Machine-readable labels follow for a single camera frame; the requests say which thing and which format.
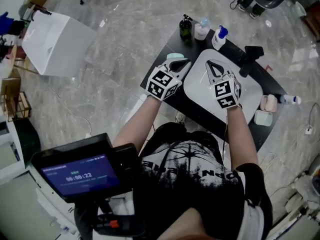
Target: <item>tiled floor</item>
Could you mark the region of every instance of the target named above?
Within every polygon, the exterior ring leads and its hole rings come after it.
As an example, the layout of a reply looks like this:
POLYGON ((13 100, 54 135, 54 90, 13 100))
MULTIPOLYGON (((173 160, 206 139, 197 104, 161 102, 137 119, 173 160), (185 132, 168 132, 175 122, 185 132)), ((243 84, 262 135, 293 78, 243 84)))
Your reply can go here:
MULTIPOLYGON (((51 11, 71 16, 97 31, 75 78, 22 74, 22 88, 32 106, 31 122, 43 148, 107 132, 114 139, 144 93, 144 75, 178 26, 183 14, 208 17, 213 29, 223 25, 228 39, 241 49, 263 46, 259 63, 301 105, 288 105, 258 152, 274 219, 281 217, 291 194, 287 186, 308 168, 319 150, 318 109, 312 113, 312 135, 304 135, 310 109, 320 99, 318 49, 304 24, 293 18, 290 1, 253 20, 231 10, 232 0, 49 0, 51 11)), ((165 103, 155 126, 173 121, 176 111, 165 103)), ((201 128, 191 120, 188 129, 201 128)))

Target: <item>blue cap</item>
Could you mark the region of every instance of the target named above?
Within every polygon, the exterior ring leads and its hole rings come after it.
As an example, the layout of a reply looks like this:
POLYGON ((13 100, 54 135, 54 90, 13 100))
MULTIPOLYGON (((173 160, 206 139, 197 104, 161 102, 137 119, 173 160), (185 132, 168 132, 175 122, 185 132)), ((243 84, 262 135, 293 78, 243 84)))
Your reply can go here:
POLYGON ((206 27, 208 25, 208 19, 202 18, 200 22, 201 27, 206 27))
POLYGON ((223 39, 226 35, 228 35, 228 29, 220 25, 220 32, 218 34, 219 38, 223 39))

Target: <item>bottle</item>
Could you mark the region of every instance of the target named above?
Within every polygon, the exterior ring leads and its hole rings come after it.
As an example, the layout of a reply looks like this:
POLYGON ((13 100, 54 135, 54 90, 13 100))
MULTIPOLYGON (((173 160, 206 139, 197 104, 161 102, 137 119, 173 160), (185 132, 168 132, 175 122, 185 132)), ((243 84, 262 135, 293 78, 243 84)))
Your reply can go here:
POLYGON ((210 27, 208 24, 208 19, 202 18, 200 23, 194 25, 194 38, 200 41, 205 40, 209 31, 210 27))
POLYGON ((192 31, 192 18, 190 18, 188 15, 183 15, 184 19, 180 21, 179 27, 180 27, 180 36, 184 39, 191 39, 191 31, 192 31))
POLYGON ((226 35, 228 35, 228 30, 220 25, 220 29, 217 29, 212 38, 213 48, 219 51, 221 46, 226 43, 226 35))
POLYGON ((279 100, 282 104, 301 104, 301 98, 299 96, 285 94, 281 95, 279 100))

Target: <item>black table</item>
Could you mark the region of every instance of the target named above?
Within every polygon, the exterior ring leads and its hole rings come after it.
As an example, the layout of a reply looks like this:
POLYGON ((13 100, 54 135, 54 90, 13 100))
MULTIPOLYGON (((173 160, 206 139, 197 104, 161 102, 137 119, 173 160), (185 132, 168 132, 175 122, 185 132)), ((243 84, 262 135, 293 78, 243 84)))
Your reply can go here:
MULTIPOLYGON (((196 23, 197 21, 195 20, 192 22, 193 30, 196 23)), ((153 69, 161 65, 167 59, 167 54, 170 54, 173 51, 183 54, 186 58, 191 60, 192 64, 194 64, 202 51, 206 49, 213 49, 211 40, 214 34, 215 32, 211 29, 204 41, 198 41, 194 38, 192 38, 192 40, 183 41, 180 37, 179 27, 177 27, 176 31, 167 42, 167 45, 164 46, 158 57, 155 59, 140 86, 146 89, 148 77, 153 69)), ((240 58, 245 55, 245 52, 243 50, 241 50, 229 40, 226 40, 225 45, 223 45, 218 52, 227 57, 230 61, 232 61, 239 67, 240 58)), ((278 96, 286 94, 285 90, 278 84, 278 82, 257 62, 253 64, 253 69, 251 70, 249 75, 261 85, 264 95, 272 94, 278 96)), ((174 95, 165 99, 165 102, 190 119, 197 122, 202 127, 209 130, 214 135, 218 136, 221 139, 224 139, 226 124, 219 118, 208 112, 206 109, 189 99, 184 91, 183 85, 176 91, 174 95)), ((278 103, 277 112, 273 113, 272 125, 269 127, 255 124, 253 122, 253 118, 248 124, 257 151, 261 148, 261 146, 269 136, 282 111, 282 108, 283 105, 278 103)))

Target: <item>screen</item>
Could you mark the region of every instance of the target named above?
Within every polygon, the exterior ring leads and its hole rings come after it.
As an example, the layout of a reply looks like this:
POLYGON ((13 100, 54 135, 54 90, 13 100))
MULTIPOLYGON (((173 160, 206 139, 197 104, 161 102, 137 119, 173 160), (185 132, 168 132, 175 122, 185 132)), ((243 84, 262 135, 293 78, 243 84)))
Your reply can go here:
POLYGON ((120 185, 105 154, 41 169, 63 196, 120 185))

